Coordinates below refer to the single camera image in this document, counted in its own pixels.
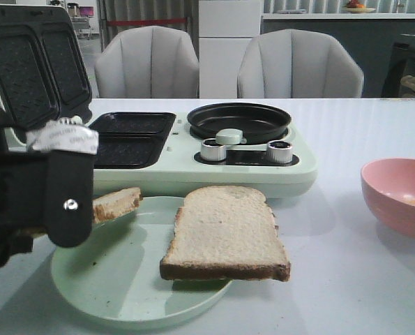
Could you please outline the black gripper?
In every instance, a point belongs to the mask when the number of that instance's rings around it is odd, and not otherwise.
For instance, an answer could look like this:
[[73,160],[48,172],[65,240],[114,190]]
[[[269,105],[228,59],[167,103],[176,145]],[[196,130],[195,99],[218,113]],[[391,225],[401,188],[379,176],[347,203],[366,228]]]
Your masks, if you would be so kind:
[[60,247],[80,245],[93,220],[98,133],[77,115],[62,117],[27,133],[27,150],[41,154],[9,151],[5,130],[18,127],[0,108],[0,268],[32,252],[37,232]]

